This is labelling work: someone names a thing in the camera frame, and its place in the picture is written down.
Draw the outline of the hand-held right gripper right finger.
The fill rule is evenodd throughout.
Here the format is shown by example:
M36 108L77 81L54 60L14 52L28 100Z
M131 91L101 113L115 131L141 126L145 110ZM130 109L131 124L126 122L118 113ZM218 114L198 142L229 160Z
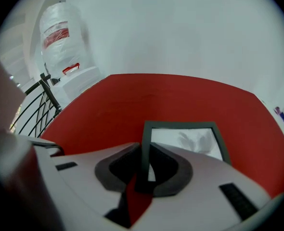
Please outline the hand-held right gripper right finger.
M151 145L187 160L193 176L176 195L155 197L134 231L254 231L284 199L284 193L271 198L226 162L171 145Z

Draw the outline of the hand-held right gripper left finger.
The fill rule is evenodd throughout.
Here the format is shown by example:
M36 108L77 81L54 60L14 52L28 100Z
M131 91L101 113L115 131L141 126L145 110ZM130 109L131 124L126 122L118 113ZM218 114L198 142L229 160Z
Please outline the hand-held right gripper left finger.
M52 157L60 177L57 204L67 231L127 231L132 226L127 185L140 145L126 143L84 154Z

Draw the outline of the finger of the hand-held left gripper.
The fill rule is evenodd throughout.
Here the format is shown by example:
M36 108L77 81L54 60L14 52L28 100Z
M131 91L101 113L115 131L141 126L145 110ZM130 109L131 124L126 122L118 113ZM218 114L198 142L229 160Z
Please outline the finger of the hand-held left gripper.
M65 154L63 148L52 141L26 135L19 135L19 138L30 141L34 146L46 149L50 156L63 156Z

